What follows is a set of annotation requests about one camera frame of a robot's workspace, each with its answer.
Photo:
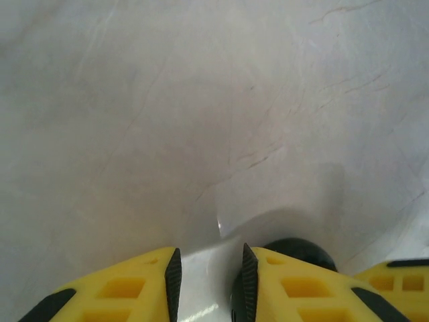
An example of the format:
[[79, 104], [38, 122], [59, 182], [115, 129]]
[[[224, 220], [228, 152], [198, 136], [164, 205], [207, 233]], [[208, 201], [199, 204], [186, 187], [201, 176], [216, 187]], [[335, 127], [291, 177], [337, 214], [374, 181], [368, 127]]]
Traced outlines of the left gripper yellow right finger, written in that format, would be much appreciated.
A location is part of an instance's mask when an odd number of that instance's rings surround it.
[[243, 247], [246, 322], [410, 322], [372, 286], [265, 248]]

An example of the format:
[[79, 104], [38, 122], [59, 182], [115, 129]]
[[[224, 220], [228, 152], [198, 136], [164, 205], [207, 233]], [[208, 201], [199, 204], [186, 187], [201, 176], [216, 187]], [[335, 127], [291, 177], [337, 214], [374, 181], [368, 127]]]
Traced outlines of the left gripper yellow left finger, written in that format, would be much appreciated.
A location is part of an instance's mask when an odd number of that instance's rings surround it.
[[18, 322], [177, 322], [182, 261], [160, 248], [78, 278]]

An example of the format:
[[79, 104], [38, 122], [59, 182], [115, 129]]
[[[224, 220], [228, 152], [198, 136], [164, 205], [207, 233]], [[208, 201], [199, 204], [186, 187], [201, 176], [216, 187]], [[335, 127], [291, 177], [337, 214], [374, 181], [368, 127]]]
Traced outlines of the black earbud charging case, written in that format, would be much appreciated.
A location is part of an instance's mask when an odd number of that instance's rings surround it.
[[[296, 237], [278, 239], [263, 247], [334, 272], [338, 271], [331, 256], [320, 246], [306, 239]], [[232, 286], [231, 320], [232, 322], [247, 322], [242, 270], [239, 271]]]

